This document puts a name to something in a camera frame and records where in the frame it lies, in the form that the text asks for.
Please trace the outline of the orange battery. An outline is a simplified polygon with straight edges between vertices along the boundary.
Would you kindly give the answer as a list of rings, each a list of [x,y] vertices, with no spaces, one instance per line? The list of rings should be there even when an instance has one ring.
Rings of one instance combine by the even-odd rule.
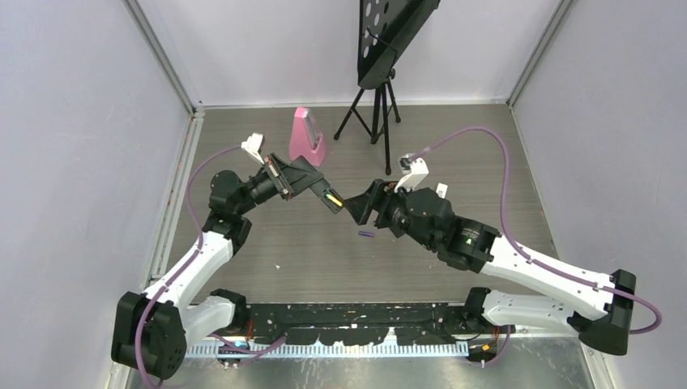
[[[337,199],[334,195],[332,195],[332,194],[326,194],[326,197],[327,197],[332,203],[334,203],[337,207],[342,207],[342,206],[343,206],[343,203],[342,203],[339,199]]]

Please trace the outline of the white remote control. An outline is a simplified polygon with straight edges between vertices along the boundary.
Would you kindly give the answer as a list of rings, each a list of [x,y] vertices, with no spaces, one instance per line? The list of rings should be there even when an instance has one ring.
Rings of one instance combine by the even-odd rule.
[[[444,184],[444,183],[438,183],[437,184],[436,193],[441,199],[444,199],[446,197],[447,190],[448,190],[447,184]]]

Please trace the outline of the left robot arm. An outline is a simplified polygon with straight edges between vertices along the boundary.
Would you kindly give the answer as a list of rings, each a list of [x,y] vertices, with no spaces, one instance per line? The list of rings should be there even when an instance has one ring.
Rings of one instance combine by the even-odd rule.
[[[192,301],[209,279],[243,247],[252,223],[246,213],[278,196],[290,200],[311,190],[333,213],[342,197],[322,172],[300,156],[292,162],[276,154],[260,159],[258,172],[242,180],[223,170],[210,183],[209,214],[197,223],[198,237],[186,254],[159,280],[118,301],[112,361],[135,368],[146,381],[175,375],[187,349],[223,329],[240,335],[249,322],[245,297],[224,289],[202,303]]]

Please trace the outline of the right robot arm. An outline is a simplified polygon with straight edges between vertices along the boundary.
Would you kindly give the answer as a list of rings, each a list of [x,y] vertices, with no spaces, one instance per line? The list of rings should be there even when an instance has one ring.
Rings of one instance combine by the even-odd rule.
[[[430,188],[396,190],[393,182],[375,179],[343,205],[358,225],[376,212],[376,228],[409,236],[449,267],[536,291],[527,297],[472,288],[462,312],[470,331],[491,325],[542,327],[576,335],[602,353],[628,352],[637,283],[632,272],[589,271],[510,243],[498,229],[454,214],[451,202]]]

